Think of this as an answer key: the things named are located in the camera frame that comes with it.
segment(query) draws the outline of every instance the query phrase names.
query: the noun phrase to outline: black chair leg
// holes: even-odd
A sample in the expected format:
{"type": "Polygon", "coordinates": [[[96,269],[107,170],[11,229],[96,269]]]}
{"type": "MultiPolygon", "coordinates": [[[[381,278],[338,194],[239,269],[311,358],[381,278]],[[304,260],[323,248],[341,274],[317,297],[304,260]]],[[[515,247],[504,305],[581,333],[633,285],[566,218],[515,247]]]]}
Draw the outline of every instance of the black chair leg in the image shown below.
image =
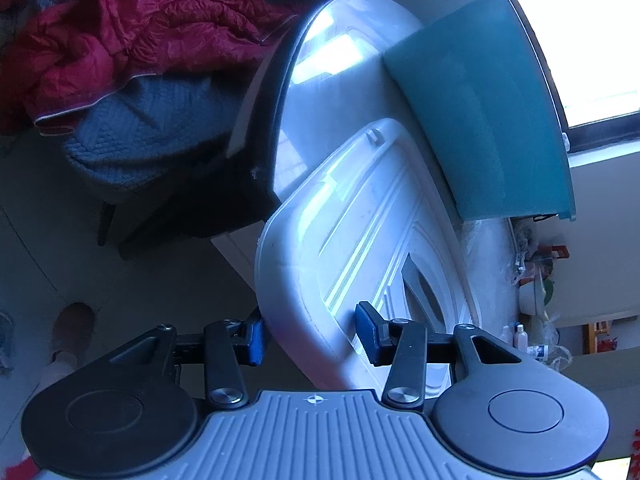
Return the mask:
{"type": "Polygon", "coordinates": [[[98,245],[102,247],[107,242],[107,235],[113,221],[113,214],[116,212],[116,205],[102,202],[100,209],[100,223],[98,224],[98,245]]]}

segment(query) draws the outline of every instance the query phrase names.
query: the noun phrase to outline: black round pad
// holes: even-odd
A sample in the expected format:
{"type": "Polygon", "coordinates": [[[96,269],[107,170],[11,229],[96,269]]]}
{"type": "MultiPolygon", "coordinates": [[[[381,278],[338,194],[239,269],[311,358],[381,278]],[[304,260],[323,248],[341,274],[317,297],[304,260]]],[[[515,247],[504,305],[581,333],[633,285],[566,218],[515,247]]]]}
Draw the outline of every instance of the black round pad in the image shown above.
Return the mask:
{"type": "Polygon", "coordinates": [[[431,420],[461,456],[510,476],[575,470],[596,456],[609,431],[598,397],[544,365],[525,362],[479,364],[444,391],[431,420]]]}
{"type": "Polygon", "coordinates": [[[489,401],[489,415],[507,430],[541,433],[556,427],[564,410],[553,397],[531,390],[511,390],[489,401]]]}
{"type": "Polygon", "coordinates": [[[194,436],[198,415],[180,386],[114,365],[82,368],[38,394],[22,417],[36,464],[65,477],[124,478],[170,460],[194,436]]]}

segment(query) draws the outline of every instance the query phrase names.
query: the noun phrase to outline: logo symbol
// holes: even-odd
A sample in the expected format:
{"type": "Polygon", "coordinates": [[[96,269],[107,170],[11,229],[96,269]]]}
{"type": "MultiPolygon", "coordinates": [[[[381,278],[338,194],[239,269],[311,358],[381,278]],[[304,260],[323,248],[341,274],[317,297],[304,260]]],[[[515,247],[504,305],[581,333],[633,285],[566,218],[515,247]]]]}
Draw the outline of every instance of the logo symbol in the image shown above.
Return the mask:
{"type": "Polygon", "coordinates": [[[305,400],[309,404],[322,404],[326,399],[322,396],[319,396],[318,394],[313,394],[309,395],[305,400]]]}

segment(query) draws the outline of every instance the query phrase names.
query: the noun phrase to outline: red down jacket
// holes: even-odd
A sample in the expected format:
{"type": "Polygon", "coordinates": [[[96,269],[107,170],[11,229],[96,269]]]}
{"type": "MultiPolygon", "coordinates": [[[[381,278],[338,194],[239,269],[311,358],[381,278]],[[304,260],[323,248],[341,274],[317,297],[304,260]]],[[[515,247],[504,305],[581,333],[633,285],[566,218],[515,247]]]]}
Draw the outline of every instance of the red down jacket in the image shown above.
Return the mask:
{"type": "Polygon", "coordinates": [[[264,0],[78,0],[26,25],[3,60],[0,128],[28,114],[72,131],[70,112],[138,75],[256,66],[292,17],[264,0]]]}

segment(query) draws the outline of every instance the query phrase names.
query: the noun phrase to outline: gray ribbed platform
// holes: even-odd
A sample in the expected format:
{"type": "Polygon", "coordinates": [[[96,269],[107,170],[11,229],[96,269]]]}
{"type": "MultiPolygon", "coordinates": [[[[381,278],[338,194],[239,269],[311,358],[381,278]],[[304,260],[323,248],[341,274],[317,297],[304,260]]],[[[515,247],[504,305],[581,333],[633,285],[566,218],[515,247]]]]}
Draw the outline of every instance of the gray ribbed platform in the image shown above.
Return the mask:
{"type": "MultiPolygon", "coordinates": [[[[40,480],[60,477],[44,473],[40,480]]],[[[211,415],[181,457],[140,480],[488,480],[450,455],[417,413],[371,392],[263,392],[211,415]]],[[[596,479],[587,469],[567,477],[596,479]]]]}

